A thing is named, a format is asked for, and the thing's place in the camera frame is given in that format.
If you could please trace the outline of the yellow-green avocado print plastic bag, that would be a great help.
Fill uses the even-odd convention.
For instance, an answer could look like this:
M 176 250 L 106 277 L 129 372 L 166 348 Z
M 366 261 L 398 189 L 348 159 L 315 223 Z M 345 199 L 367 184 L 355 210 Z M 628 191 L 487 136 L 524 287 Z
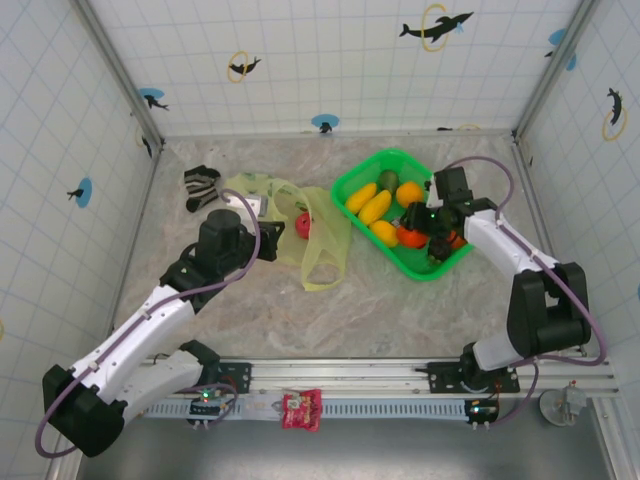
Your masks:
M 333 204 L 327 190 L 298 187 L 288 180 L 259 173 L 240 173 L 227 179 L 224 187 L 243 197 L 269 198 L 266 219 L 260 222 L 285 223 L 277 243 L 277 261 L 300 269 L 306 291 L 328 290 L 344 279 L 351 223 Z M 308 240 L 300 238 L 295 230 L 296 218 L 306 211 L 313 220 Z

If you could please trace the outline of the clear suction cup holder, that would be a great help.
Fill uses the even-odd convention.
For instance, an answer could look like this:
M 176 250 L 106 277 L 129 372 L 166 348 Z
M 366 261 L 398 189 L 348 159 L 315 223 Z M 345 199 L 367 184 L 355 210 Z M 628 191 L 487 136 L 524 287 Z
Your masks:
M 546 390 L 539 397 L 543 418 L 556 427 L 574 426 L 586 406 L 586 393 L 577 388 L 574 382 L 562 389 Z

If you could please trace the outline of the red snack packet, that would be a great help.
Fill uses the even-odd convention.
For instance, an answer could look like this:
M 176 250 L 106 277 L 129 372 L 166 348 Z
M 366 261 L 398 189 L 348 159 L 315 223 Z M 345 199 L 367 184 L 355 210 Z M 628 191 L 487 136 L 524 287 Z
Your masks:
M 282 399 L 282 428 L 316 432 L 319 429 L 322 410 L 320 389 L 287 393 Z

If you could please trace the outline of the controller board with green light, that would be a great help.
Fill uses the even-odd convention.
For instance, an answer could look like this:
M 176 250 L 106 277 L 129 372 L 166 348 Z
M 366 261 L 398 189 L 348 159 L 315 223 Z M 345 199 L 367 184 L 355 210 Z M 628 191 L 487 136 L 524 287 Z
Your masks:
M 220 423 L 235 410 L 239 395 L 229 384 L 213 384 L 198 390 L 198 397 L 189 406 L 188 423 L 198 429 Z
M 466 400 L 464 410 L 467 423 L 473 430 L 477 430 L 479 427 L 488 429 L 498 419 L 500 406 L 496 398 L 475 399 Z

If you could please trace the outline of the green plastic basket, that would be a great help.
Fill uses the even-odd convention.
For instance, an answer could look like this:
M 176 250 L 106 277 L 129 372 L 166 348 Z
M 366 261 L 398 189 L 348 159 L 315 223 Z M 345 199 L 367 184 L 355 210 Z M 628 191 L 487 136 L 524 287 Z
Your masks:
M 418 184 L 422 190 L 423 200 L 428 199 L 424 184 L 432 179 L 433 173 L 410 154 L 394 148 L 378 151 L 341 175 L 331 188 L 331 199 L 354 227 L 407 277 L 416 281 L 436 280 L 467 256 L 473 250 L 473 246 L 465 244 L 455 247 L 452 255 L 443 262 L 430 260 L 427 257 L 428 245 L 422 249 L 403 245 L 390 248 L 360 221 L 357 214 L 352 213 L 346 206 L 347 200 L 352 194 L 370 183 L 376 183 L 379 175 L 385 170 L 395 172 L 399 177 L 400 184 L 410 181 Z

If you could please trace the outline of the black and white striped sock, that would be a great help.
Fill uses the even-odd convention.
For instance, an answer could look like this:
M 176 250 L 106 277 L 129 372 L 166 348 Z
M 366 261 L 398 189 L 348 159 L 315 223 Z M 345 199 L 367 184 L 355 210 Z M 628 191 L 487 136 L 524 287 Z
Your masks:
M 184 183 L 188 193 L 186 209 L 195 213 L 219 198 L 217 182 L 221 174 L 218 170 L 199 165 L 184 172 Z

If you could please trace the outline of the yellow fake lemon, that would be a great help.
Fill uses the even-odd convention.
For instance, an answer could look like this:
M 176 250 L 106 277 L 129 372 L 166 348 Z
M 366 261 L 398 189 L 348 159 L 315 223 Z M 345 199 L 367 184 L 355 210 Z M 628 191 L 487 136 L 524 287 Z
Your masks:
M 397 227 L 385 220 L 377 220 L 369 225 L 370 231 L 388 248 L 399 244 Z

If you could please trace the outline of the grey metal panel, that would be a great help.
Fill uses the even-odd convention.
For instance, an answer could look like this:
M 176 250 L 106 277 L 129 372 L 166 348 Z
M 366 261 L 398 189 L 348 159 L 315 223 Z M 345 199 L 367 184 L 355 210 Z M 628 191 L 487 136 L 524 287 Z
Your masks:
M 79 480 L 611 480 L 594 421 L 554 428 L 534 410 L 495 429 L 462 422 L 327 420 L 316 433 L 275 422 L 209 430 L 139 420 Z

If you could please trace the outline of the aluminium rear rail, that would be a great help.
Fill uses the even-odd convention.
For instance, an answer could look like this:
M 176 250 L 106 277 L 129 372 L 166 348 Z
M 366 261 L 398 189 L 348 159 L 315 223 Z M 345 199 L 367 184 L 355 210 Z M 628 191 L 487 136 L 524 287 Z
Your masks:
M 165 137 L 166 142 L 174 141 L 209 141 L 209 140 L 271 140 L 271 139 L 338 139 L 338 138 L 377 138 L 377 137 L 473 137 L 473 136 L 506 136 L 512 138 L 510 129 L 475 129 L 475 130 L 371 130 L 359 132 L 333 131 L 327 134 L 314 132 L 285 133 L 245 133 L 220 135 L 173 135 Z

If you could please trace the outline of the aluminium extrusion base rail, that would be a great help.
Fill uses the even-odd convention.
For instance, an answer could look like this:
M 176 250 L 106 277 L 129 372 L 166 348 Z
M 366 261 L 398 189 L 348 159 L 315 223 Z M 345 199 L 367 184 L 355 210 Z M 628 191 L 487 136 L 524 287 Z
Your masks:
M 249 392 L 276 393 L 320 389 L 326 398 L 472 398 L 498 392 L 501 398 L 522 398 L 531 386 L 534 367 L 525 365 L 510 371 L 509 380 L 519 386 L 510 392 L 503 381 L 499 387 L 472 387 L 468 390 L 447 382 L 448 390 L 435 393 L 440 377 L 426 372 L 428 358 L 240 358 L 221 360 L 223 364 L 249 363 Z M 590 398 L 615 397 L 618 382 L 608 362 L 599 366 L 577 366 L 541 360 L 536 393 L 574 386 Z

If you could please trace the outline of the fake orange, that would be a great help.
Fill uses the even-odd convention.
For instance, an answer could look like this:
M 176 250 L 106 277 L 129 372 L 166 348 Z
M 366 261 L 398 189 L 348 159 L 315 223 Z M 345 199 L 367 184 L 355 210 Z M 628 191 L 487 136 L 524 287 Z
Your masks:
M 414 181 L 408 181 L 397 188 L 395 198 L 401 207 L 408 208 L 412 203 L 424 202 L 424 194 L 423 186 Z

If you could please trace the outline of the aluminium corner post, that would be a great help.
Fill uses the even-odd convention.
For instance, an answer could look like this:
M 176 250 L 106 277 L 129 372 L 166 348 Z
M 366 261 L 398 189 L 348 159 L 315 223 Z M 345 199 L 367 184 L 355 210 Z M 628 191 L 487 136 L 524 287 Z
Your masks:
M 161 152 L 164 147 L 164 138 L 152 119 L 146 102 L 136 88 L 91 2 L 89 0 L 69 0 L 69 2 L 107 69 L 114 77 L 121 93 L 124 95 L 133 116 L 141 127 L 143 136 L 152 147 L 155 147 L 156 152 Z
M 578 43 L 595 14 L 600 0 L 580 0 L 565 33 L 555 46 L 544 74 L 538 82 L 529 103 L 518 121 L 512 136 L 516 144 L 526 136 L 545 102 L 551 95 L 559 77 L 566 70 L 571 57 L 576 53 Z

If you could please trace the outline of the dark fake mangosteen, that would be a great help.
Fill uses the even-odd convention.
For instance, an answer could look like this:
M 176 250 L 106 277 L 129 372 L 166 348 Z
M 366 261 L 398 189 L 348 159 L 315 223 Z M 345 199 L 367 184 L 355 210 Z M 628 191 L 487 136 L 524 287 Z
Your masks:
M 451 257 L 453 247 L 446 237 L 432 237 L 429 241 L 427 256 L 432 262 L 444 262 Z

